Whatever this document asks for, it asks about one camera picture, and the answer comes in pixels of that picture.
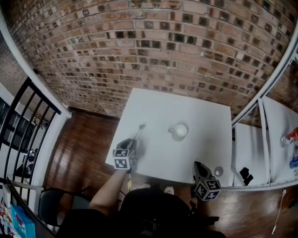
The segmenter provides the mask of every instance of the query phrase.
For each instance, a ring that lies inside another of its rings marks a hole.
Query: brick wall
[[[278,65],[297,16],[279,0],[14,0],[4,9],[61,102],[113,116],[139,87],[228,105],[234,117]]]

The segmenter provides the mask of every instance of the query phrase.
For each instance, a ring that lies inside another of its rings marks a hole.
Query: window
[[[8,109],[9,109],[9,105],[3,99],[0,98],[0,127],[3,124],[5,116],[8,112]],[[3,141],[3,143],[7,146],[10,146],[10,142],[12,140],[12,137],[19,119],[20,119],[20,115],[17,112],[13,112],[13,115],[9,121],[8,128],[6,129],[4,141]],[[22,118],[18,130],[15,132],[14,143],[12,145],[13,149],[15,150],[19,149],[22,137],[25,133],[25,129],[28,123],[29,121],[27,119]],[[35,129],[35,126],[33,124],[30,124],[28,131],[24,137],[23,145],[20,150],[21,152],[26,152],[34,129]]]

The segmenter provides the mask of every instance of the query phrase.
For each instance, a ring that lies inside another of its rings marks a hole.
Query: white pole
[[[257,92],[257,94],[253,97],[253,99],[243,108],[243,110],[232,120],[232,127],[235,126],[237,122],[242,120],[256,105],[258,98],[263,98],[267,95],[267,93],[273,88],[278,79],[281,77],[285,69],[289,64],[292,63],[293,58],[295,57],[296,50],[298,47],[297,43],[298,39],[298,22],[296,23],[295,31],[292,36],[292,39],[289,43],[287,50],[285,51],[280,63],[273,71],[272,75],[263,85],[263,87]]]
[[[71,113],[67,110],[58,99],[47,89],[47,87],[43,84],[43,82],[37,77],[36,73],[27,63],[27,61],[22,56],[20,50],[15,44],[11,34],[7,28],[7,24],[5,22],[4,16],[2,14],[2,9],[0,7],[0,31],[3,35],[3,38],[8,45],[11,53],[18,61],[19,65],[22,67],[24,72],[28,75],[28,77],[32,80],[36,87],[61,111],[61,113],[65,114],[66,117],[71,118]]]

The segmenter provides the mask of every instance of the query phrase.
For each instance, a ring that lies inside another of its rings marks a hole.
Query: cable
[[[280,214],[280,210],[281,210],[281,205],[282,205],[282,202],[283,202],[283,198],[285,196],[285,193],[286,193],[286,189],[283,188],[283,195],[281,197],[281,201],[280,201],[280,208],[279,208],[279,211],[278,211],[278,217],[279,217],[279,214]],[[276,218],[276,221],[275,221],[275,224],[274,224],[274,227],[273,227],[273,230],[272,230],[272,235],[274,234],[275,232],[275,229],[276,229],[276,223],[278,222],[278,217]]]

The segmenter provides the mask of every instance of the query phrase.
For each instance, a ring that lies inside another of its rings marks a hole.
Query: small white cup
[[[188,133],[188,128],[186,125],[179,123],[174,127],[170,127],[168,129],[168,132],[170,132],[172,134],[172,138],[174,141],[182,141],[187,133]]]

